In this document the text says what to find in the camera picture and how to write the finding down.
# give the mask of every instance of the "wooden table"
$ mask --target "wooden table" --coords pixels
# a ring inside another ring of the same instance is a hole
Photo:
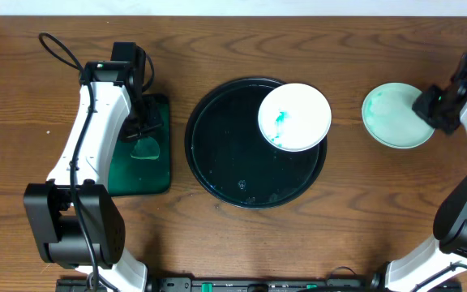
[[[153,91],[171,100],[172,186],[115,203],[126,247],[156,276],[311,279],[341,265],[371,273],[431,234],[439,204],[467,174],[462,127],[396,150],[373,140],[360,114],[380,84],[447,84],[467,50],[466,18],[0,17],[0,291],[53,290],[77,275],[41,261],[22,203],[61,155],[79,103],[77,72],[42,49],[41,31],[82,63],[109,59],[114,41],[152,56]],[[183,149],[200,98],[254,75],[312,84],[332,107],[315,184],[262,211],[209,195]],[[467,291],[467,273],[461,280]]]

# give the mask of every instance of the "round black tray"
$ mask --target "round black tray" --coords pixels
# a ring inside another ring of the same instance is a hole
[[[327,138],[306,151],[286,152],[260,133],[260,104],[283,84],[237,79],[212,90],[195,107],[186,125],[186,160],[216,198],[243,208],[276,207],[297,198],[318,177]]]

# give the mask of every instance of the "water droplet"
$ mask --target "water droplet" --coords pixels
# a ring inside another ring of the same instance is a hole
[[[238,186],[241,189],[241,191],[245,191],[246,190],[246,181],[244,179],[240,180],[238,182]]]

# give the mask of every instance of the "white backdrop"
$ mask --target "white backdrop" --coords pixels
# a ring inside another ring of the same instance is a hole
[[[467,0],[0,0],[0,15],[467,16]]]

